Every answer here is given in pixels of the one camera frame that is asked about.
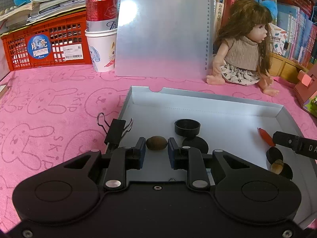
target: screw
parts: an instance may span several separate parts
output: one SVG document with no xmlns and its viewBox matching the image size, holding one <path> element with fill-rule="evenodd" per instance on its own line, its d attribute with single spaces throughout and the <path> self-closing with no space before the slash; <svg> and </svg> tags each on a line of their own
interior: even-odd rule
<svg viewBox="0 0 317 238">
<path fill-rule="evenodd" d="M 208 183 L 204 180 L 196 180 L 193 181 L 192 185 L 196 188 L 204 188 L 208 185 Z"/>
<path fill-rule="evenodd" d="M 118 188 L 121 185 L 121 182 L 118 180 L 109 180 L 106 182 L 106 186 L 109 188 Z"/>
<path fill-rule="evenodd" d="M 156 191 L 160 191 L 163 188 L 162 188 L 162 186 L 154 186 L 153 189 L 156 190 Z"/>
<path fill-rule="evenodd" d="M 283 234 L 282 234 L 282 237 L 283 238 L 290 238 L 292 237 L 293 235 L 293 232 L 291 230 L 286 230 Z"/>
<path fill-rule="evenodd" d="M 24 231 L 22 232 L 22 235 L 23 235 L 23 237 L 25 237 L 25 238 L 31 238 L 31 237 L 33 237 L 33 233 L 32 233 L 30 230 L 24 230 Z"/>
</svg>

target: white label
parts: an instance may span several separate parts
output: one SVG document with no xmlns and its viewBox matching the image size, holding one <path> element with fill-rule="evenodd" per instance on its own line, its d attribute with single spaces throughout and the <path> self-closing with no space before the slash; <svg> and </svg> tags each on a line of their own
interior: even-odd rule
<svg viewBox="0 0 317 238">
<path fill-rule="evenodd" d="M 46 55 L 48 53 L 49 53 L 49 50 L 47 48 L 42 48 L 42 49 L 33 51 L 33 56 L 36 57 L 36 56 L 39 56 L 39 55 Z"/>
<path fill-rule="evenodd" d="M 65 60 L 78 60 L 83 59 L 81 44 L 63 46 Z"/>
</svg>

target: doll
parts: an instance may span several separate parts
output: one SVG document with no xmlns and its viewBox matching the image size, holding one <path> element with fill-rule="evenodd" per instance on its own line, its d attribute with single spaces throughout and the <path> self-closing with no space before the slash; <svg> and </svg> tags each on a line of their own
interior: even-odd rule
<svg viewBox="0 0 317 238">
<path fill-rule="evenodd" d="M 219 29 L 215 45 L 218 52 L 212 61 L 212 74 L 207 76 L 210 85 L 227 82 L 245 86 L 258 84 L 270 96 L 278 90 L 269 75 L 271 62 L 270 10 L 254 0 L 236 0 L 231 6 L 228 22 Z"/>
</svg>

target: black cup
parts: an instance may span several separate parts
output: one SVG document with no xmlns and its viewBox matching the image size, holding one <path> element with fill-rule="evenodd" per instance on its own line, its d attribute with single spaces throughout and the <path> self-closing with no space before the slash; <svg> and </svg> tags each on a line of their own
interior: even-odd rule
<svg viewBox="0 0 317 238">
<path fill-rule="evenodd" d="M 176 134 L 186 138 L 194 138 L 200 131 L 200 123 L 192 119 L 180 119 L 174 125 Z"/>
</svg>

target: binder clip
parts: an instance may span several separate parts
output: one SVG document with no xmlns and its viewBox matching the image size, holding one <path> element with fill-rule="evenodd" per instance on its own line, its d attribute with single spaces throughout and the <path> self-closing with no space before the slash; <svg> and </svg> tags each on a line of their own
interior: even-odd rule
<svg viewBox="0 0 317 238">
<path fill-rule="evenodd" d="M 108 126 L 108 131 L 105 126 L 99 122 L 99 117 L 103 116 L 105 125 Z M 106 121 L 104 113 L 99 113 L 97 116 L 97 124 L 101 126 L 106 133 L 104 143 L 107 145 L 106 153 L 111 153 L 113 150 L 119 147 L 120 141 L 123 137 L 131 131 L 133 125 L 133 119 L 131 118 L 129 123 L 126 125 L 126 120 L 113 119 L 109 125 Z"/>
</svg>

